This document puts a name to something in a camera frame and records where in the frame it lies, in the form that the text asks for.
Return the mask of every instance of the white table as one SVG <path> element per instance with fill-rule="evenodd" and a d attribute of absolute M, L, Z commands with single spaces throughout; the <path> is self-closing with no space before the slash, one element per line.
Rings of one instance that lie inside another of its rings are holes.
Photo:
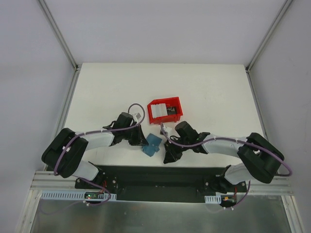
<path fill-rule="evenodd" d="M 116 120 L 134 102 L 147 110 L 154 99 L 178 96 L 186 120 L 198 133 L 222 136 L 262 134 L 249 82 L 242 65 L 103 64 L 84 63 L 65 127 L 86 132 Z M 141 111 L 133 107 L 133 113 Z M 142 123 L 145 137 L 160 136 L 159 125 Z M 221 154 L 183 153 L 176 163 L 163 165 L 165 150 L 149 157 L 127 141 L 87 151 L 83 159 L 98 165 L 123 166 L 227 166 L 240 159 Z"/>

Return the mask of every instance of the metal frame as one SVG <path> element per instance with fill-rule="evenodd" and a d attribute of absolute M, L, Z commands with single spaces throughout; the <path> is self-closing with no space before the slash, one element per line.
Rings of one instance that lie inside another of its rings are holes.
<path fill-rule="evenodd" d="M 50 9 L 48 8 L 48 5 L 46 4 L 45 0 L 37 0 L 40 8 L 42 9 L 42 12 L 44 13 L 46 20 L 48 21 L 49 25 L 51 26 L 51 29 L 54 32 L 55 37 L 57 38 L 61 48 L 63 49 L 67 59 L 71 63 L 73 69 L 74 69 L 74 75 L 72 77 L 70 87 L 68 88 L 67 96 L 63 104 L 61 116 L 57 122 L 57 127 L 54 132 L 54 136 L 59 133 L 59 131 L 64 127 L 66 118 L 68 115 L 70 103 L 73 97 L 73 93 L 77 84 L 77 80 L 79 77 L 81 66 L 79 66 L 62 33 L 60 32 L 55 19 L 52 16 L 52 13 Z M 261 123 L 262 130 L 264 132 L 264 136 L 268 139 L 266 129 L 262 120 L 262 114 L 260 110 L 260 106 L 258 104 L 257 95 L 255 93 L 251 77 L 249 75 L 250 70 L 258 60 L 260 54 L 264 50 L 264 48 L 267 46 L 270 38 L 276 31 L 276 28 L 284 18 L 286 12 L 289 10 L 290 6 L 294 0 L 285 0 L 284 4 L 280 8 L 277 16 L 275 17 L 274 21 L 272 22 L 271 26 L 269 27 L 267 33 L 263 37 L 259 47 L 257 48 L 254 56 L 252 57 L 249 65 L 246 67 L 246 73 L 249 80 L 249 84 L 251 87 L 251 91 L 254 97 L 256 109 L 258 112 L 259 120 Z M 63 179 L 61 177 L 55 177 L 53 176 L 52 172 L 48 171 L 37 171 L 35 173 L 26 204 L 24 206 L 24 209 L 22 211 L 21 219 L 19 221 L 19 224 L 17 226 L 17 232 L 19 233 L 29 233 L 34 221 L 36 209 L 39 203 L 39 199 L 42 194 L 42 190 L 65 190 L 65 191 L 93 191 L 93 190 L 76 190 L 74 189 L 75 185 L 75 177 L 69 177 L 67 179 Z M 249 192 L 250 195 L 278 195 L 282 196 L 284 208 L 288 217 L 288 221 L 291 227 L 291 230 L 293 233 L 302 233 L 304 232 L 304 227 L 302 224 L 302 220 L 296 205 L 296 201 L 294 198 L 293 191 L 291 189 L 291 186 L 288 182 L 287 178 L 276 178 L 273 179 L 272 183 L 269 185 L 262 184 L 260 182 L 253 181 L 252 186 Z"/>

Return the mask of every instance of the red basket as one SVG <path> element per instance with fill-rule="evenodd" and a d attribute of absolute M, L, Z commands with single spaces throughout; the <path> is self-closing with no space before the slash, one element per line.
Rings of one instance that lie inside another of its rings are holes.
<path fill-rule="evenodd" d="M 176 107 L 177 114 L 174 115 L 168 115 L 168 116 L 159 116 L 156 118 L 153 118 L 152 111 L 151 111 L 151 105 L 153 104 L 160 104 L 164 103 L 166 107 Z M 153 100 L 147 105 L 148 109 L 148 115 L 149 115 L 149 123 L 150 124 L 160 124 L 165 122 L 177 122 L 180 120 L 180 117 L 183 115 L 183 111 L 181 109 L 179 97 L 172 97 L 172 98 L 166 98 L 166 99 L 159 99 L 159 100 Z"/>

